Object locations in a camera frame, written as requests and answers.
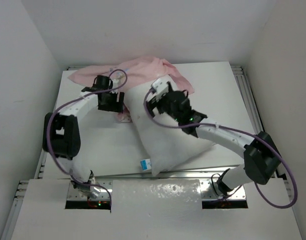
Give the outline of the pink purple pillowcase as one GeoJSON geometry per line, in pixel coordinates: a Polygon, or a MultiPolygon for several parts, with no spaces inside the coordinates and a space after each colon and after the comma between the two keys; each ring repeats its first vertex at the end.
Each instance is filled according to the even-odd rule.
{"type": "Polygon", "coordinates": [[[120,88],[121,92],[154,81],[164,75],[169,75],[180,90],[194,93],[193,86],[180,74],[177,68],[165,59],[154,56],[142,56],[133,60],[125,61],[119,65],[91,65],[81,68],[71,74],[68,79],[84,87],[91,87],[98,75],[108,76],[115,69],[124,70],[128,76],[127,83],[120,88]]]}

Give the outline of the white pillow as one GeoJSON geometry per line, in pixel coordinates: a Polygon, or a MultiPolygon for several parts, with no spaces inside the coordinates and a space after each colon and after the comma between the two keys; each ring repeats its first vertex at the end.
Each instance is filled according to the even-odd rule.
{"type": "Polygon", "coordinates": [[[185,134],[180,129],[160,127],[153,123],[143,105],[152,83],[147,82],[127,90],[124,103],[151,161],[151,173],[156,176],[200,156],[215,144],[185,134]]]}

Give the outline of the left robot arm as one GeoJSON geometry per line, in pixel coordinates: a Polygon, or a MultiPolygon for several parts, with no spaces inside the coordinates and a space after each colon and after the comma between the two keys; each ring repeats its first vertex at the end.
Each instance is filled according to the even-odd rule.
{"type": "Polygon", "coordinates": [[[74,158],[81,148],[79,122],[92,110],[123,112],[124,93],[119,91],[128,76],[121,70],[124,82],[114,73],[97,75],[91,87],[81,90],[80,96],[49,112],[44,117],[42,148],[48,152],[56,166],[68,175],[75,188],[85,194],[94,194],[102,188],[93,172],[74,158]]]}

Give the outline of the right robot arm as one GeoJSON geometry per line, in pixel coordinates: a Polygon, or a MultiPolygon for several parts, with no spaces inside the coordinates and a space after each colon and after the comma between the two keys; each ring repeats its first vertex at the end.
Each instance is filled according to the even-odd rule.
{"type": "Polygon", "coordinates": [[[185,90],[174,90],[170,82],[153,83],[149,93],[151,100],[144,100],[144,107],[151,118],[154,110],[167,114],[184,133],[221,145],[243,160],[243,164],[229,168],[221,174],[214,190],[227,196],[233,189],[247,184],[266,185],[283,159],[271,136],[261,131],[251,134],[216,123],[207,115],[191,107],[185,90]]]}

